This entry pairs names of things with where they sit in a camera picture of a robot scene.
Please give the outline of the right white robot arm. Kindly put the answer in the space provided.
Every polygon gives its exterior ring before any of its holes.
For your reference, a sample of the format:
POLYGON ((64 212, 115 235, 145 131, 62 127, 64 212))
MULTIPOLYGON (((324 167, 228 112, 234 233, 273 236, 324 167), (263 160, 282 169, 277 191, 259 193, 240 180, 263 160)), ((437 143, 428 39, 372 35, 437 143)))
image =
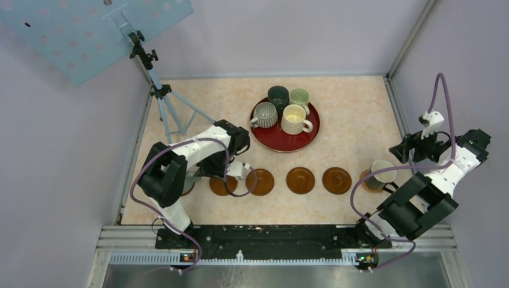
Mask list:
POLYGON ((405 164, 414 151, 414 162, 429 159, 436 162, 427 173, 416 172, 404 184, 394 183, 396 171, 388 171, 391 163, 372 164, 363 183, 372 190, 394 187, 390 196, 377 208, 374 215, 363 216, 352 231, 352 240, 359 247, 374 246, 388 235, 396 234, 411 241, 449 216, 458 203, 453 200, 454 189, 468 172, 487 160, 487 146, 491 136, 481 129, 469 130, 464 135, 437 140, 437 133, 423 137, 422 132, 407 134, 400 144, 389 151, 405 164))

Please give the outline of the grey blue mug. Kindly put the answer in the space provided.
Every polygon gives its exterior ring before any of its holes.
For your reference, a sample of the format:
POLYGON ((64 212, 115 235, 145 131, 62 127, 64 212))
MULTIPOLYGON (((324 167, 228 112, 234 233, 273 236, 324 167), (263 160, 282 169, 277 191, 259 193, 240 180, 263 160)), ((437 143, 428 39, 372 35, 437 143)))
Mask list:
POLYGON ((191 187, 201 180, 200 167, 193 166, 185 174, 184 189, 189 190, 191 187))

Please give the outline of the black cup white inside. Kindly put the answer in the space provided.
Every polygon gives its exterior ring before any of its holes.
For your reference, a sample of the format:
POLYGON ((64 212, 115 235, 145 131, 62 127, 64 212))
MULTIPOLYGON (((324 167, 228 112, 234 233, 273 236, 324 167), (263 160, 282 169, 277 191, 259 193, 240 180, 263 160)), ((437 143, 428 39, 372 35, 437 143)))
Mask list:
POLYGON ((376 160, 369 168, 370 175, 366 180, 366 184, 371 189, 383 189, 387 184, 392 183, 397 178, 395 170, 386 171, 394 165, 388 160, 376 160))

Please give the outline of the striped white grey cup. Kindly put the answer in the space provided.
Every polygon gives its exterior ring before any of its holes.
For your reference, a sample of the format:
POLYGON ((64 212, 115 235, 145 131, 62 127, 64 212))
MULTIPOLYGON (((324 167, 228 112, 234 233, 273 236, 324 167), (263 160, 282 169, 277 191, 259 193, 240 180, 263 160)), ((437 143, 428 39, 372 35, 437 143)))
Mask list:
POLYGON ((254 108, 250 126, 252 128, 271 128, 276 124, 278 116, 275 105, 269 102, 260 103, 254 108))

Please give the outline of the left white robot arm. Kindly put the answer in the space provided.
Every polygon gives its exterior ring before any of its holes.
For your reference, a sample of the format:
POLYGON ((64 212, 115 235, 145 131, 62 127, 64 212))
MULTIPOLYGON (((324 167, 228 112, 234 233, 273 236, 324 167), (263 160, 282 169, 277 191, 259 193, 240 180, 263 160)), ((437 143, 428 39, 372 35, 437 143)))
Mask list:
POLYGON ((171 230, 169 239, 175 246, 185 248, 193 238, 182 194, 197 178, 245 179, 251 165, 234 158, 249 148, 249 132, 224 119, 185 141, 153 144, 133 184, 142 189, 150 200, 147 206, 171 230))

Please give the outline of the light woven coaster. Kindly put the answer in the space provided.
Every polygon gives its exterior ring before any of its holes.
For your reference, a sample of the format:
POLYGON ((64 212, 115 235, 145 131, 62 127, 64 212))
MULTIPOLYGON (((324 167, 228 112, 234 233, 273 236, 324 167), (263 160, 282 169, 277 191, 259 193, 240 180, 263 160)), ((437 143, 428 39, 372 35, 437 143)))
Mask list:
MULTIPOLYGON (((363 178, 364 178, 367 174, 369 174, 369 169, 363 170, 363 171, 360 173, 360 175, 359 175, 359 180, 362 180, 362 179, 363 179, 363 178)), ((372 193, 372 194, 380 194, 380 193, 382 193, 382 192, 383 192, 383 189, 379 189, 379 190, 377 190, 377 189, 371 189, 371 188, 369 188, 369 187, 367 186, 367 184, 366 184, 366 182, 365 182, 365 181, 363 181, 363 182, 361 183, 361 186, 362 186, 362 188, 363 188, 366 192, 368 192, 368 193, 372 193)))

